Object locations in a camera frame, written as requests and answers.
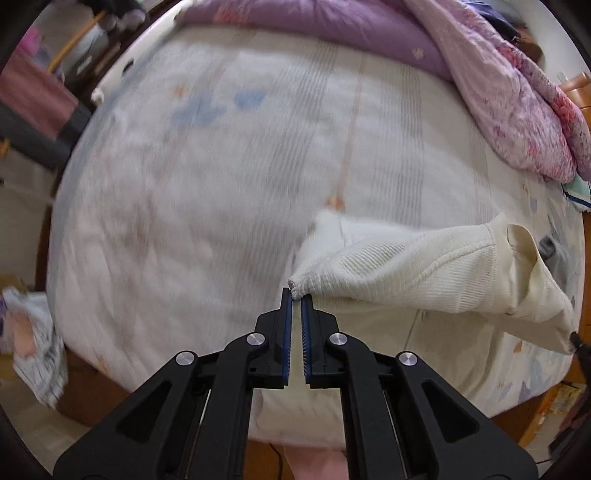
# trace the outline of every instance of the mattress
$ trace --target mattress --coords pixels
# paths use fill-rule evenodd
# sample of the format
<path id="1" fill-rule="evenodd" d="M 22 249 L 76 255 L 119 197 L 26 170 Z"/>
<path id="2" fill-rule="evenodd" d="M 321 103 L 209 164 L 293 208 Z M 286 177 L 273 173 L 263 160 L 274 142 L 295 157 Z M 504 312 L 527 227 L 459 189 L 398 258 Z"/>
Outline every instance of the mattress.
<path id="1" fill-rule="evenodd" d="M 134 65 L 72 155 L 52 220 L 56 328 L 129 390 L 180 350 L 223 349 L 277 308 L 285 266 L 337 185 L 353 216 L 434 229 L 504 212 L 536 239 L 552 235 L 569 252 L 580 316 L 581 215 L 558 183 L 496 156 L 453 85 L 313 38 L 187 27 Z M 446 328 L 470 351 L 465 326 Z M 486 335 L 488 351 L 448 369 L 488 416 L 569 370 L 569 356 Z M 317 443 L 264 408 L 257 392 L 252 436 Z"/>

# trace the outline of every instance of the purple blanket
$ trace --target purple blanket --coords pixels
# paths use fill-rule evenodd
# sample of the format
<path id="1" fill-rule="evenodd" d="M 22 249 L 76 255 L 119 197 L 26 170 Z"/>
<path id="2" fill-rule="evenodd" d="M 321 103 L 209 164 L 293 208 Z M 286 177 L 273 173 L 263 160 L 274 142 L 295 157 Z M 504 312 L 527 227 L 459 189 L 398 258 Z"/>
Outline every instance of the purple blanket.
<path id="1" fill-rule="evenodd" d="M 562 183 L 575 173 L 591 180 L 591 135 L 581 111 L 459 0 L 203 0 L 181 21 L 313 35 L 453 79 L 507 163 Z"/>
<path id="2" fill-rule="evenodd" d="M 312 35 L 452 79 L 439 49 L 402 0 L 204 0 L 190 7 L 182 21 Z"/>

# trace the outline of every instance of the pillow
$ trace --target pillow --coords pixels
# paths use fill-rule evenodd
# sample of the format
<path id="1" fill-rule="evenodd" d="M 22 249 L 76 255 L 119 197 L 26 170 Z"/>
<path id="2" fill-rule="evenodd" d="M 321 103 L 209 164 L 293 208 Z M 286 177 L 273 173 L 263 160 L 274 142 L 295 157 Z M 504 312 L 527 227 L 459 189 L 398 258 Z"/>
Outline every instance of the pillow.
<path id="1" fill-rule="evenodd" d="M 492 8 L 498 11 L 514 27 L 526 27 L 525 20 L 517 13 L 517 10 L 505 0 L 485 0 Z"/>

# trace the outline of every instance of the teal cloth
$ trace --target teal cloth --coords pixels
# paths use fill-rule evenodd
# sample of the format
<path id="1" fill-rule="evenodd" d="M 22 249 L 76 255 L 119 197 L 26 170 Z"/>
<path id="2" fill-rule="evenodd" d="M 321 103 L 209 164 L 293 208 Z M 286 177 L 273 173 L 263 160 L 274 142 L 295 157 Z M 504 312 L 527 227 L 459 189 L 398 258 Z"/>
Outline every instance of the teal cloth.
<path id="1" fill-rule="evenodd" d="M 576 175 L 568 183 L 563 183 L 562 189 L 566 197 L 573 202 L 579 212 L 591 212 L 591 184 Z"/>

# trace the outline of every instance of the metal screw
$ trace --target metal screw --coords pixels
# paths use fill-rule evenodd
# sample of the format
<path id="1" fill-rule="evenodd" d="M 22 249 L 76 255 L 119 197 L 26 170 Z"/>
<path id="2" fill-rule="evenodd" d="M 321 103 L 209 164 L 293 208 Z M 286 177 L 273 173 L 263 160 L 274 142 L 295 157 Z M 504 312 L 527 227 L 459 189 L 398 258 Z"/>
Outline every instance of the metal screw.
<path id="1" fill-rule="evenodd" d="M 418 362 L 417 356 L 412 352 L 402 352 L 398 359 L 400 360 L 400 363 L 407 367 L 416 365 Z"/>
<path id="2" fill-rule="evenodd" d="M 329 336 L 329 341 L 333 345 L 344 345 L 347 343 L 347 340 L 349 340 L 347 336 L 340 332 L 333 333 L 331 336 Z"/>
<path id="3" fill-rule="evenodd" d="M 180 352 L 176 357 L 176 361 L 179 365 L 191 365 L 194 360 L 195 355 L 191 352 Z"/>
<path id="4" fill-rule="evenodd" d="M 265 336 L 258 332 L 251 333 L 246 337 L 246 341 L 249 343 L 249 345 L 262 345 L 265 341 Z"/>

